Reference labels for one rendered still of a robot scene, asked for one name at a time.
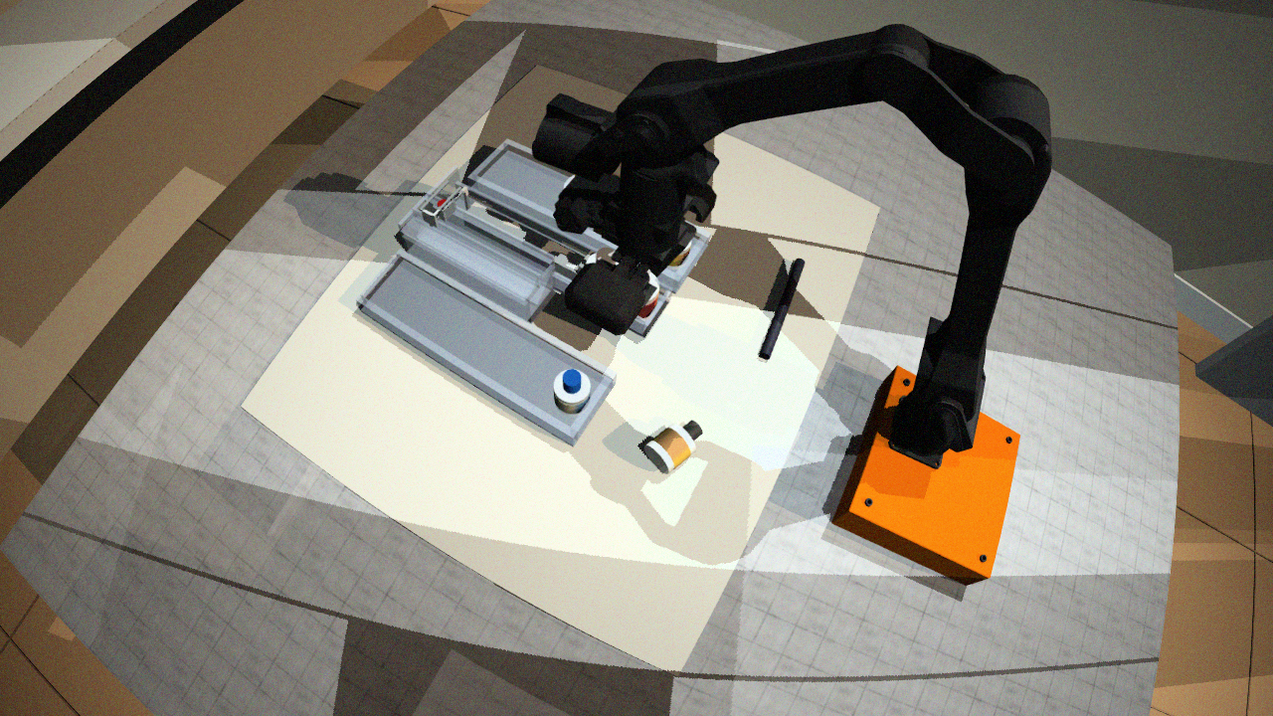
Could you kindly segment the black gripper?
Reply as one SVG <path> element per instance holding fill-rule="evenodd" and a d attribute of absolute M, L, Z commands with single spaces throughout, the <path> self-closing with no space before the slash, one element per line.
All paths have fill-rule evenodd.
<path fill-rule="evenodd" d="M 696 214 L 703 223 L 715 206 L 717 194 L 709 183 L 704 189 L 687 185 L 681 209 L 671 217 L 640 217 L 622 204 L 617 192 L 608 203 L 608 211 L 617 217 L 617 234 L 608 233 L 608 242 L 617 245 L 611 260 L 587 262 L 566 285 L 566 308 L 600 327 L 622 335 L 631 329 L 636 315 L 656 292 L 649 270 L 659 276 L 673 259 L 694 240 L 695 227 L 687 224 L 685 213 Z"/>

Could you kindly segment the white jar with blue lid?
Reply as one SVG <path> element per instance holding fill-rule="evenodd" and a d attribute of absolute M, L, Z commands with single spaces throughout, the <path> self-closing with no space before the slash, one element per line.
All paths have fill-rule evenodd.
<path fill-rule="evenodd" d="M 579 417 L 589 403 L 589 378 L 579 369 L 566 369 L 554 382 L 554 403 L 566 417 Z"/>

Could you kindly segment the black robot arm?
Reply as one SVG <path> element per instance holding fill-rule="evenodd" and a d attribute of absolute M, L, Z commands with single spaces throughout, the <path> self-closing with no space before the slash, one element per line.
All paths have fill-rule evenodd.
<path fill-rule="evenodd" d="M 681 209 L 687 185 L 704 189 L 721 161 L 703 144 L 727 127 L 869 101 L 906 113 L 967 180 L 952 308 L 943 321 L 929 317 L 915 385 L 900 396 L 889 443 L 941 468 L 948 448 L 973 448 L 987 336 L 1015 231 L 1051 172 L 1049 103 L 1030 79 L 892 24 L 740 61 L 662 62 L 614 112 L 558 93 L 532 155 L 575 175 L 554 204 L 558 231 L 589 227 L 608 240 L 617 234 L 608 211 L 617 192 L 628 209 L 659 218 Z M 614 175 L 620 164 L 622 178 Z"/>

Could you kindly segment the white jar with orange label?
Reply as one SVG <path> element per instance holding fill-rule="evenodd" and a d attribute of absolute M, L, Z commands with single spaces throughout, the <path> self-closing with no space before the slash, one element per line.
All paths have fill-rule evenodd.
<path fill-rule="evenodd" d="M 691 454 L 696 451 L 694 441 L 703 434 L 703 428 L 694 419 L 687 426 L 670 426 L 656 434 L 651 443 L 644 446 L 645 454 L 656 468 L 663 474 L 670 474 L 673 468 L 679 468 Z"/>

